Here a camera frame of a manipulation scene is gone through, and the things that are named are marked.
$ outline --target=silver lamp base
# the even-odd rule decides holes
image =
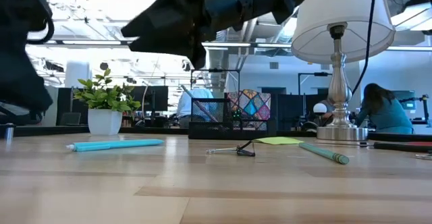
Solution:
[[[366,128],[318,127],[317,138],[320,140],[366,141],[367,132]]]

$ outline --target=woman with dark hair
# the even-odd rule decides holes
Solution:
[[[356,118],[357,126],[369,116],[369,120],[377,126],[377,132],[414,133],[410,119],[390,90],[372,83],[364,88],[363,96],[362,109]]]

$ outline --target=table lamp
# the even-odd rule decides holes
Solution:
[[[299,8],[293,54],[307,62],[333,65],[328,97],[335,106],[333,122],[318,128],[319,139],[367,139],[367,129],[349,120],[347,106],[352,91],[344,66],[366,58],[370,13],[371,0],[305,0]],[[369,57],[386,50],[395,32],[387,1],[375,0]]]

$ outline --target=wooden table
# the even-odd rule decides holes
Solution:
[[[166,143],[65,149],[119,137]],[[9,148],[0,142],[0,223],[432,223],[432,161],[328,145],[321,147],[350,163],[298,146],[257,144],[255,158],[205,154],[243,143],[144,134],[14,138]]]

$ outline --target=green pencil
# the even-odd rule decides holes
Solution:
[[[332,161],[335,161],[336,163],[346,165],[350,162],[350,159],[347,156],[344,156],[344,155],[339,154],[339,153],[331,152],[330,150],[321,149],[321,148],[318,148],[318,147],[313,146],[311,144],[300,143],[300,144],[298,144],[298,146],[305,149],[305,150],[308,150],[308,151],[311,151],[315,154],[318,154],[322,157],[325,157],[326,159],[330,159]]]

